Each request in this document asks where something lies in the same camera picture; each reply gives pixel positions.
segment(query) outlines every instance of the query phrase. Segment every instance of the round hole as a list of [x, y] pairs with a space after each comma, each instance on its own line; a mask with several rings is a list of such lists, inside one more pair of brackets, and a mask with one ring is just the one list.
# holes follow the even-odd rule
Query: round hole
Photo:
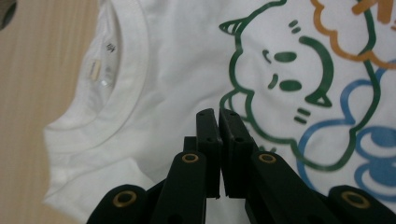
[[135, 192], [131, 190], [125, 190], [114, 197], [113, 204], [118, 208], [122, 208], [134, 203], [136, 199], [137, 195]]
[[181, 215], [172, 215], [168, 218], [168, 224], [182, 224], [183, 217]]
[[242, 143], [242, 142], [245, 141], [245, 139], [244, 139], [244, 138], [241, 138], [241, 137], [236, 137], [236, 138], [235, 138], [235, 141], [236, 141], [236, 142], [239, 142], [239, 143]]
[[261, 154], [259, 156], [259, 160], [265, 163], [275, 163], [276, 162], [276, 158], [272, 155], [268, 155], [268, 154]]
[[341, 194], [341, 197], [350, 205], [359, 209], [366, 209], [370, 207], [370, 202], [363, 196], [353, 191], [345, 191]]
[[0, 0], [0, 30], [6, 28], [17, 9], [16, 0]]
[[181, 158], [186, 163], [195, 163], [199, 160], [199, 157], [195, 154], [186, 154]]
[[322, 223], [324, 223], [324, 221], [323, 221], [323, 219], [321, 217], [317, 217], [317, 216], [314, 216], [314, 215], [310, 215], [306, 219], [311, 224], [322, 224]]

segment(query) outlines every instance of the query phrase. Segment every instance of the wooden surface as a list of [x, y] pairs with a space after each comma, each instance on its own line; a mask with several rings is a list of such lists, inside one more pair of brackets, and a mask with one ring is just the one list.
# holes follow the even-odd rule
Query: wooden surface
[[0, 31], [0, 223], [76, 223], [42, 203], [42, 130], [74, 97], [96, 16], [95, 0], [19, 0]]

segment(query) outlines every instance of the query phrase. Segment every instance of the cartoon face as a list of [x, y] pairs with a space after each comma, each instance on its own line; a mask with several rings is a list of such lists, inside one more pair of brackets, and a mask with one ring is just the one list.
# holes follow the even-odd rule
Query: cartoon face
[[314, 121], [309, 117], [315, 110], [332, 107], [328, 96], [332, 57], [319, 41], [304, 35], [307, 27], [300, 26], [299, 20], [306, 18], [290, 15], [283, 24], [274, 24], [268, 22], [272, 17], [273, 13], [262, 13], [234, 24], [243, 29], [237, 34], [240, 50], [233, 56], [230, 73], [241, 92], [254, 92], [253, 117], [271, 115], [271, 120], [255, 119], [262, 129], [271, 127], [268, 135], [301, 137]]

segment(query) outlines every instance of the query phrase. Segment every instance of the brass grommet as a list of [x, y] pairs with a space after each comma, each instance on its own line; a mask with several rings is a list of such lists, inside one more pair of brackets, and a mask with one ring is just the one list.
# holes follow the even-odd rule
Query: brass grommet
[[367, 209], [370, 207], [370, 202], [366, 198], [353, 191], [344, 191], [341, 194], [341, 197], [344, 199], [344, 201], [354, 207], [360, 209]]
[[195, 154], [189, 153], [184, 155], [181, 159], [186, 163], [195, 163], [199, 160], [199, 157]]
[[269, 164], [276, 162], [276, 158], [273, 155], [269, 155], [269, 154], [260, 154], [259, 160]]
[[[121, 196], [125, 196], [125, 195], [130, 196], [131, 199], [129, 199], [129, 200], [126, 201], [126, 202], [121, 202], [121, 201], [120, 201], [120, 197], [121, 197]], [[116, 195], [116, 197], [114, 197], [114, 199], [113, 199], [113, 204], [114, 204], [116, 207], [118, 207], [118, 208], [122, 208], [122, 207], [126, 207], [126, 206], [128, 206], [128, 205], [134, 203], [134, 202], [136, 201], [136, 199], [137, 199], [137, 195], [136, 195], [135, 192], [133, 192], [133, 191], [131, 191], [131, 190], [125, 190], [125, 191], [123, 191], [123, 192], [118, 193], [118, 194]]]

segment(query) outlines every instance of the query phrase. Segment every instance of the white fabric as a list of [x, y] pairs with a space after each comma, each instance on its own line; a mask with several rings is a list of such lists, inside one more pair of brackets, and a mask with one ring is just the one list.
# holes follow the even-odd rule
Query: white fabric
[[[116, 186], [149, 189], [195, 114], [225, 107], [310, 188], [359, 187], [396, 212], [396, 9], [380, 4], [99, 1], [76, 98], [45, 129], [45, 202], [85, 222]], [[221, 196], [206, 223], [248, 223]]]

